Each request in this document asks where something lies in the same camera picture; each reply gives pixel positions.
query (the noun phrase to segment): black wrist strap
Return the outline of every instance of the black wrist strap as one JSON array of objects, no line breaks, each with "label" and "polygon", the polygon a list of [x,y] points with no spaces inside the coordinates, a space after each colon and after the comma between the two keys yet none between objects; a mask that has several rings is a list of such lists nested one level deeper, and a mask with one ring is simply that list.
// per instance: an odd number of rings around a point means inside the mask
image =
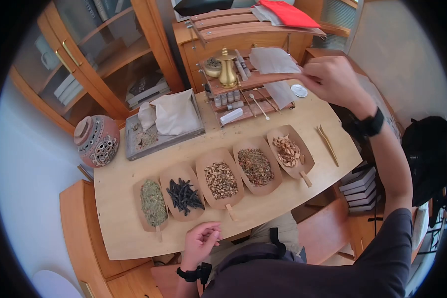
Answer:
[{"label": "black wrist strap", "polygon": [[384,115],[379,108],[375,112],[374,117],[367,117],[364,120],[356,120],[356,125],[361,134],[371,137],[381,132],[382,125],[384,124]]},{"label": "black wrist strap", "polygon": [[197,270],[184,272],[179,267],[176,273],[185,281],[194,282],[200,279],[200,283],[205,285],[209,279],[210,271],[212,271],[212,265],[202,262],[202,265],[197,266]]}]

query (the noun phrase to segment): black backpack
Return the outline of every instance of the black backpack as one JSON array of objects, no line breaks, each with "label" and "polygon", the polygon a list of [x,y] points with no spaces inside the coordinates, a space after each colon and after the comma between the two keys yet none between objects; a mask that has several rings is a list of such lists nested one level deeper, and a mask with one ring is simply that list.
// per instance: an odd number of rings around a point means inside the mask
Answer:
[{"label": "black backpack", "polygon": [[412,206],[421,206],[447,185],[447,121],[439,116],[411,121],[402,149],[412,174]]}]

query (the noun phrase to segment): stack of boxes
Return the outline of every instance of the stack of boxes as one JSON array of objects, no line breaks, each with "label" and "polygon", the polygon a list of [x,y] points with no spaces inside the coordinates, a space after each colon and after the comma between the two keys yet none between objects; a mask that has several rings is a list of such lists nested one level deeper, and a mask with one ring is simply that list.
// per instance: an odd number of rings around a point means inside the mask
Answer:
[{"label": "stack of boxes", "polygon": [[367,165],[364,161],[356,167],[355,173],[349,173],[341,179],[343,183],[339,190],[344,194],[349,212],[366,211],[374,208],[376,201],[381,199],[375,188],[375,168],[370,167],[357,171],[359,167]]}]

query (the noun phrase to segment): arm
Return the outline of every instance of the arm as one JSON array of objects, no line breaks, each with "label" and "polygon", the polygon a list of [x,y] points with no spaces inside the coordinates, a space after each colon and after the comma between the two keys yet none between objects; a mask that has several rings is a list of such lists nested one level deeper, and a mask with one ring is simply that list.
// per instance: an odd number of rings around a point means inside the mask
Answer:
[{"label": "arm", "polygon": [[[303,84],[320,99],[352,111],[359,119],[375,116],[377,106],[359,85],[345,57],[313,58],[303,67]],[[384,218],[398,208],[412,206],[412,178],[402,147],[389,125],[370,138],[375,163],[386,190]]]},{"label": "arm", "polygon": [[[188,231],[185,235],[185,250],[182,255],[181,270],[194,271],[202,261],[207,258],[212,247],[219,246],[220,236],[219,222],[201,223]],[[176,289],[176,298],[199,298],[197,282],[188,282],[179,277]]]}]

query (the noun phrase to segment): small bottle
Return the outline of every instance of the small bottle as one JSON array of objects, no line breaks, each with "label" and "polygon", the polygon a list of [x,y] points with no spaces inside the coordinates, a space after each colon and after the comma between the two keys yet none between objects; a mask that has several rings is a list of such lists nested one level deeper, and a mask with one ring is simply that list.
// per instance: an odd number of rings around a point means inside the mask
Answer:
[{"label": "small bottle", "polygon": [[227,92],[227,101],[229,103],[233,103],[233,92],[232,91]]},{"label": "small bottle", "polygon": [[215,107],[220,108],[222,106],[222,100],[220,98],[220,95],[216,95],[214,97]]},{"label": "small bottle", "polygon": [[227,105],[227,93],[222,93],[220,99],[222,100],[223,105]]},{"label": "small bottle", "polygon": [[233,100],[236,101],[236,102],[238,102],[240,100],[240,91],[235,90],[233,92]]},{"label": "small bottle", "polygon": [[242,102],[242,101],[233,102],[231,104],[227,104],[227,110],[235,110],[235,109],[241,108],[243,106],[244,106],[244,102]]}]

